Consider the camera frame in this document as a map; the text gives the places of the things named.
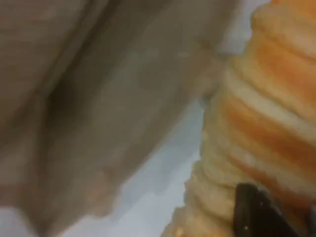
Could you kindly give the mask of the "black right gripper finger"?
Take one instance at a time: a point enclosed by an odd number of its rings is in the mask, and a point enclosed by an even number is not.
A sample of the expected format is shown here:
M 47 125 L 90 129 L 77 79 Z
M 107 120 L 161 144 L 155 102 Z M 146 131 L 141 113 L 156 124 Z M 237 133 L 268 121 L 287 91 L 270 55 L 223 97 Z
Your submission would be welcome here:
M 297 237 L 269 196 L 257 186 L 239 183 L 233 215 L 236 237 Z
M 309 230 L 310 230 L 310 237 L 316 236 L 316 206 L 313 205 L 310 209 L 309 217 L 308 217 L 308 223 L 309 223 Z

